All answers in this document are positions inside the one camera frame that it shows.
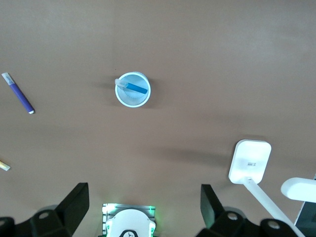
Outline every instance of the white robot part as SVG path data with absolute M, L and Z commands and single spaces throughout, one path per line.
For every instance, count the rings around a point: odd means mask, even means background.
M 107 237 L 152 237 L 156 224 L 136 209 L 120 211 L 106 223 Z

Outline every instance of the screw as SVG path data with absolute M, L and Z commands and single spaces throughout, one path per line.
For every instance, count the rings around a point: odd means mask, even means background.
M 268 225 L 273 229 L 280 229 L 280 225 L 275 221 L 268 221 Z
M 42 213 L 41 215 L 39 215 L 39 218 L 40 219 L 44 219 L 44 218 L 46 218 L 48 216 L 48 213 L 47 212 L 44 212 L 44 213 Z
M 228 216 L 228 218 L 231 219 L 232 221 L 238 220 L 238 217 L 237 217 L 237 215 L 236 215 L 235 213 L 230 212 L 230 213 L 228 213 L 227 216 Z

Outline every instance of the black bracket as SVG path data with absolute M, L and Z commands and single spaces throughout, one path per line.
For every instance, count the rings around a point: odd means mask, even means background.
M 79 183 L 54 210 L 43 210 L 15 225 L 0 217 L 1 237 L 71 237 L 89 209 L 87 183 Z
M 225 211 L 210 185 L 201 186 L 200 207 L 206 228 L 197 237 L 297 237 L 280 220 L 264 219 L 257 226 L 234 211 Z

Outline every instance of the blue marker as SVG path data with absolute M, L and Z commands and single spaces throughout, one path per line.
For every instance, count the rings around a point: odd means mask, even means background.
M 19 98 L 19 100 L 21 101 L 21 103 L 24 106 L 24 108 L 26 109 L 26 111 L 29 114 L 33 114 L 34 113 L 34 108 L 31 106 L 31 104 L 29 103 L 29 101 L 25 97 L 25 95 L 23 95 L 23 93 L 21 92 L 21 90 L 17 86 L 17 84 L 14 83 L 14 81 L 10 77 L 9 73 L 2 73 L 2 76 L 5 79 L 6 83 L 8 83 L 8 85 L 11 87 L 11 89 L 14 92 L 14 94 Z
M 146 94 L 147 91 L 148 91 L 145 88 L 142 88 L 140 86 L 128 83 L 128 82 L 120 80 L 120 79 L 115 79 L 115 85 L 123 87 L 123 88 L 130 89 L 130 90 L 134 90 L 134 91 L 137 91 L 137 92 L 142 93 L 142 94 Z

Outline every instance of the white lamp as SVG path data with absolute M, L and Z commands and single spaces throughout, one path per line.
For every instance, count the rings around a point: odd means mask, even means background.
M 289 199 L 316 202 L 316 180 L 288 179 L 281 186 L 281 192 Z
M 265 141 L 239 141 L 236 144 L 229 179 L 234 184 L 243 184 L 275 219 L 288 224 L 297 236 L 305 237 L 258 186 L 266 170 L 270 153 L 271 145 Z

